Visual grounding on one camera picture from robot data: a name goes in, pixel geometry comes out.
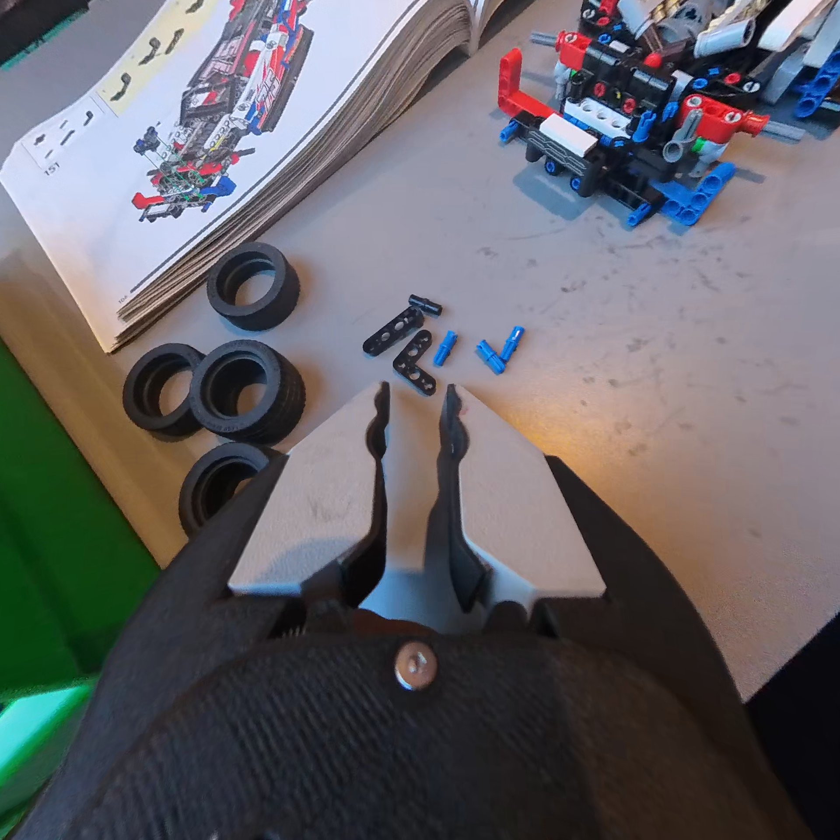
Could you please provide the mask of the person's black trousers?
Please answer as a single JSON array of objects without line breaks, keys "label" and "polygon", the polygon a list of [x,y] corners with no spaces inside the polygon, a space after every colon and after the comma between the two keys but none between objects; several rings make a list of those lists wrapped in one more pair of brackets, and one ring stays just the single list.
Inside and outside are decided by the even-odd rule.
[{"label": "person's black trousers", "polygon": [[815,838],[839,838],[839,615],[747,702],[773,771]]}]

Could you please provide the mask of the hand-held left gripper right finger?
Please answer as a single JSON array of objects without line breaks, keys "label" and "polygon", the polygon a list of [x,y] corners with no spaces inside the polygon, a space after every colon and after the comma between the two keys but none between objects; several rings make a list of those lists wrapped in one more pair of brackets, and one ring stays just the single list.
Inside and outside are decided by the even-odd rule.
[{"label": "hand-held left gripper right finger", "polygon": [[458,613],[606,593],[542,450],[462,385],[447,386],[438,432],[427,559]]}]

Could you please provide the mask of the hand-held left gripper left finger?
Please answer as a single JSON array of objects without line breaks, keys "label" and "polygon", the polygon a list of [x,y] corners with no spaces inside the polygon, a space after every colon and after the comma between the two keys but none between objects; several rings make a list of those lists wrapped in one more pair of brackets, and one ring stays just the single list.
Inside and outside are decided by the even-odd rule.
[{"label": "hand-held left gripper left finger", "polygon": [[359,606],[385,570],[390,386],[372,384],[290,451],[228,580],[237,595]]}]

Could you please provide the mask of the brick model race car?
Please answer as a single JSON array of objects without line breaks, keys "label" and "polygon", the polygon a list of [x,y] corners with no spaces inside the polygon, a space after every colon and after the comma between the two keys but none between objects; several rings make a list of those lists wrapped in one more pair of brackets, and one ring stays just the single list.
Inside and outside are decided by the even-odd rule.
[{"label": "brick model race car", "polygon": [[612,198],[630,228],[697,223],[740,134],[792,144],[808,123],[838,125],[838,1],[582,2],[576,29],[531,42],[556,56],[553,99],[521,90],[522,52],[507,52],[499,142],[580,197]]}]

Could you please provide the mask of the open instruction booklet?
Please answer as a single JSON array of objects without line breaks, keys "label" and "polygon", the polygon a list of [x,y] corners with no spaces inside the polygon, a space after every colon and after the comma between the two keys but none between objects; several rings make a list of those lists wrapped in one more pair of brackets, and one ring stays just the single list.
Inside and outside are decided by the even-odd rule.
[{"label": "open instruction booklet", "polygon": [[131,342],[227,249],[352,159],[501,2],[166,2],[2,185],[101,349]]}]

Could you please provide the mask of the grey desk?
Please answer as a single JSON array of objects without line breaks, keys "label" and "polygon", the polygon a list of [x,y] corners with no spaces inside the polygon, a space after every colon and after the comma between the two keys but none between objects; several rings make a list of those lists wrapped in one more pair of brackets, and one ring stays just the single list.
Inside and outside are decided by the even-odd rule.
[{"label": "grey desk", "polygon": [[[2,167],[165,3],[96,3],[75,51],[52,40],[2,72]],[[797,143],[740,134],[724,154],[734,176],[696,224],[657,213],[629,227],[622,205],[617,215],[609,197],[576,195],[569,176],[526,162],[523,143],[499,142],[499,59],[520,45],[451,51],[404,112],[243,243],[275,246],[299,277],[297,306],[267,331],[212,309],[214,263],[104,352],[2,185],[3,343],[162,568],[186,542],[187,469],[222,439],[202,427],[166,443],[128,419],[123,384],[141,355],[175,342],[207,356],[246,338],[277,350],[306,388],[280,441],[288,453],[387,382],[387,562],[365,600],[431,625],[435,611],[461,615],[447,585],[433,591],[424,576],[438,423],[446,386],[462,385],[643,538],[750,697],[838,613],[838,130]],[[365,355],[412,294],[441,316]],[[525,333],[495,375],[476,345],[499,355],[515,326]],[[392,367],[420,329],[433,337],[419,361],[431,396]],[[458,341],[438,368],[449,330]]]}]

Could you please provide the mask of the black rubber tyre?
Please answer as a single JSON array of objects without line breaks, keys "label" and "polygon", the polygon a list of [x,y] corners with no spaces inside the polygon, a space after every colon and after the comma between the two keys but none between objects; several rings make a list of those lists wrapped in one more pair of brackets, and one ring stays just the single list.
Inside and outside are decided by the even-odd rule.
[{"label": "black rubber tyre", "polygon": [[160,439],[177,440],[198,432],[198,422],[189,395],[171,411],[161,408],[163,390],[173,377],[196,372],[205,354],[186,343],[164,343],[143,354],[127,374],[122,387],[122,406],[137,427]]},{"label": "black rubber tyre", "polygon": [[[266,286],[255,300],[238,301],[243,286],[256,278]],[[275,246],[260,242],[231,248],[206,277],[206,294],[216,314],[237,329],[261,332],[285,321],[298,304],[300,281],[294,266]]]},{"label": "black rubber tyre", "polygon": [[188,539],[272,461],[285,456],[256,444],[229,442],[201,456],[188,471],[178,497],[178,517]]},{"label": "black rubber tyre", "polygon": [[207,431],[235,442],[274,445],[298,425],[306,388],[295,365],[277,350],[237,339],[200,361],[188,400]]}]

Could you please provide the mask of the green plastic bin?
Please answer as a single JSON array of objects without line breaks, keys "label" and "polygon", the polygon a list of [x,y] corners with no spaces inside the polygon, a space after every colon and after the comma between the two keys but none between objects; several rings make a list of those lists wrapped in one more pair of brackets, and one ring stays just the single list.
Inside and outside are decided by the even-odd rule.
[{"label": "green plastic bin", "polygon": [[2,343],[2,838],[60,766],[106,657],[160,572]]}]

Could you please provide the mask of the black angled brick beam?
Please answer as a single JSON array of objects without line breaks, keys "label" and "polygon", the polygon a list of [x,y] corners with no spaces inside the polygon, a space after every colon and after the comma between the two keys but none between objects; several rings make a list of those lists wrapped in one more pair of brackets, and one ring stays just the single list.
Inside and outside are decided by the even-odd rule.
[{"label": "black angled brick beam", "polygon": [[419,329],[423,324],[423,311],[410,306],[365,339],[362,344],[362,351],[365,355],[376,357],[389,350],[393,345],[404,341],[412,331]]},{"label": "black angled brick beam", "polygon": [[432,344],[432,333],[426,329],[418,330],[395,357],[392,367],[409,385],[424,396],[436,393],[437,382],[419,365],[419,361]]}]

